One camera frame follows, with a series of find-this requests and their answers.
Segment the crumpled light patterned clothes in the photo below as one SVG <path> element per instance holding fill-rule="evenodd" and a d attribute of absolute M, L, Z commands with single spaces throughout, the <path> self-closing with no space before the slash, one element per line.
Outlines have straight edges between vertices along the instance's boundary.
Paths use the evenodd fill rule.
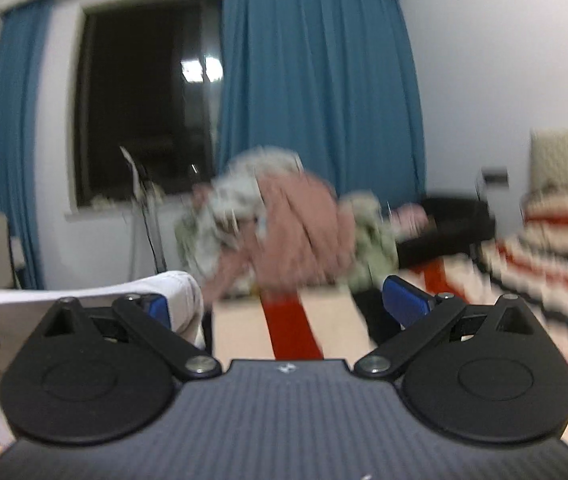
<path fill-rule="evenodd" d="M 299 174 L 299 155 L 285 148 L 258 146 L 235 156 L 221 176 L 196 186 L 175 222 L 177 253 L 199 282 L 217 273 L 224 248 L 238 249 L 241 226 L 261 222 L 267 213 L 258 179 L 268 174 Z"/>

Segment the green floral garment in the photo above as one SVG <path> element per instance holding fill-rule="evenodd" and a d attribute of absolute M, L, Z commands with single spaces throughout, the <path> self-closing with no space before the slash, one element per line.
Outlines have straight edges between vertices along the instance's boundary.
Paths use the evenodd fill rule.
<path fill-rule="evenodd" d="M 354 259 L 347 277 L 350 292 L 379 288 L 388 275 L 399 270 L 391 223 L 372 192 L 343 195 L 341 203 L 352 210 L 355 222 Z"/>

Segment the black bag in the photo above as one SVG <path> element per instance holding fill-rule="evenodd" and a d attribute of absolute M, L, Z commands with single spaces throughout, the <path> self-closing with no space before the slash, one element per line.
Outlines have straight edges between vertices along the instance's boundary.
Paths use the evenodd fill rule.
<path fill-rule="evenodd" d="M 425 209 L 433 226 L 411 240 L 398 242 L 400 269 L 420 266 L 443 256 L 469 255 L 474 246 L 495 236 L 496 220 L 483 198 L 425 195 L 419 205 Z"/>

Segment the metal tripod stand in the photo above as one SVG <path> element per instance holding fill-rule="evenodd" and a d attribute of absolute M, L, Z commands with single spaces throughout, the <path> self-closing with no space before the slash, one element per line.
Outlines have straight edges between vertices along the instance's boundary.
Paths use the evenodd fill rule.
<path fill-rule="evenodd" d="M 153 258 L 155 273 L 163 273 L 168 270 L 168 266 L 167 261 L 165 261 L 158 218 L 160 196 L 155 183 L 150 180 L 144 166 L 135 162 L 131 153 L 123 145 L 119 146 L 119 150 L 131 171 L 132 178 L 130 278 L 133 278 L 135 275 L 135 254 L 136 248 L 138 248 L 138 243 L 136 243 L 136 235 L 138 235 L 136 221 L 138 220 L 142 221 L 145 240 L 147 241 L 151 258 Z"/>

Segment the pink fluffy garment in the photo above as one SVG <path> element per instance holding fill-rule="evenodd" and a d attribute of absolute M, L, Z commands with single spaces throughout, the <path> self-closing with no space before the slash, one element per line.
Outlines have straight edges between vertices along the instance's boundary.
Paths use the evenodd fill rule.
<path fill-rule="evenodd" d="M 203 299 L 214 302 L 254 290 L 348 286 L 355 245 L 352 210 L 326 182 L 305 171 L 268 174 L 258 183 L 267 206 L 265 218 L 241 226 L 238 249 L 222 250 L 217 273 L 200 282 Z M 417 204 L 405 204 L 383 216 L 390 221 L 397 244 L 432 225 Z"/>

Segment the striped red cream bedspread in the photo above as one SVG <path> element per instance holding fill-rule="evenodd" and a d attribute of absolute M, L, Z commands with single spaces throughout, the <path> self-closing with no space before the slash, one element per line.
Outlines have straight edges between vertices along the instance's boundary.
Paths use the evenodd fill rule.
<path fill-rule="evenodd" d="M 467 304 L 526 304 L 568 362 L 568 186 L 526 196 L 515 234 L 411 263 L 399 278 Z M 354 290 L 307 288 L 216 302 L 206 339 L 223 365 L 235 359 L 345 359 L 402 330 L 412 309 L 385 306 L 382 278 Z M 568 443 L 568 427 L 564 430 Z"/>

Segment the beige pillow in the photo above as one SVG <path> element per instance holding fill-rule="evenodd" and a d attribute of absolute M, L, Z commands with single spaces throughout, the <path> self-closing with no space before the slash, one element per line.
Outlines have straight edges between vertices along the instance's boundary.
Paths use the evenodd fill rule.
<path fill-rule="evenodd" d="M 568 186 L 568 128 L 530 133 L 530 190 Z"/>

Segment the dark window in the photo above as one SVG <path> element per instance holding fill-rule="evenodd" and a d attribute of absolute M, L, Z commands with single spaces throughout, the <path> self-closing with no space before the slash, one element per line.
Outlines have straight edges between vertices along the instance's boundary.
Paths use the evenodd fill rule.
<path fill-rule="evenodd" d="M 215 173 L 222 0 L 156 0 L 84 14 L 74 109 L 76 202 L 168 195 Z"/>

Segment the blue curtain right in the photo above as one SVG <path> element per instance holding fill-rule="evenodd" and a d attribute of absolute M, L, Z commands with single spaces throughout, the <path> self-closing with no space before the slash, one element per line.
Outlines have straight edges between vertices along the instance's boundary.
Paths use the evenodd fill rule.
<path fill-rule="evenodd" d="M 296 152 L 339 194 L 399 206 L 426 187 L 416 68 L 400 0 L 222 0 L 217 162 Z"/>

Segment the blue curtain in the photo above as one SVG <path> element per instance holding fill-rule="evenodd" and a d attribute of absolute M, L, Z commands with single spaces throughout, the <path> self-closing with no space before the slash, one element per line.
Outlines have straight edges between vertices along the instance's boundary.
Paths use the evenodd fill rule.
<path fill-rule="evenodd" d="M 22 244 L 26 289 L 44 285 L 37 220 L 36 125 L 40 76 L 54 0 L 7 11 L 0 33 L 0 213 Z"/>
<path fill-rule="evenodd" d="M 222 0 L 217 162 L 296 152 L 339 194 L 399 206 L 426 187 L 416 68 L 400 0 Z"/>

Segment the blue curtain left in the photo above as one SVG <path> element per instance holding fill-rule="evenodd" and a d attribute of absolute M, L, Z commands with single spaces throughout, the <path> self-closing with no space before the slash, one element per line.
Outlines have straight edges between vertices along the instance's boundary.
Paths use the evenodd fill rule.
<path fill-rule="evenodd" d="M 0 33 L 0 213 L 22 244 L 26 289 L 44 285 L 37 220 L 36 125 L 40 76 L 54 0 L 7 11 Z"/>

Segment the wall socket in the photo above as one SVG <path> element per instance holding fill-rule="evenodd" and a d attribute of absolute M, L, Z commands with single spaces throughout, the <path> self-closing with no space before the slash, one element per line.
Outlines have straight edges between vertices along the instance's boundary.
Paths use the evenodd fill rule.
<path fill-rule="evenodd" d="M 508 188 L 508 170 L 506 167 L 483 167 L 481 169 L 481 181 L 485 188 L 491 188 L 491 186 Z"/>

